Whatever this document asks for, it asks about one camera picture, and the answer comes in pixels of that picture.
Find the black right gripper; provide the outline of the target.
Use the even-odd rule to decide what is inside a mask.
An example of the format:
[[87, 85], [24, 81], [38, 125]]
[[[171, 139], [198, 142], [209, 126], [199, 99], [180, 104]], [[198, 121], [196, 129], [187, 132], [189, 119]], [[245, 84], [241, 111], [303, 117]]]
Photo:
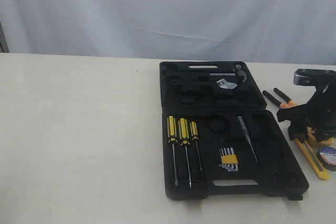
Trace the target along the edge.
[[335, 138], [335, 82], [317, 89], [310, 100], [302, 105], [280, 109], [278, 122], [291, 121], [288, 135], [291, 141], [304, 143], [308, 139], [307, 126], [316, 128], [317, 142], [333, 142]]

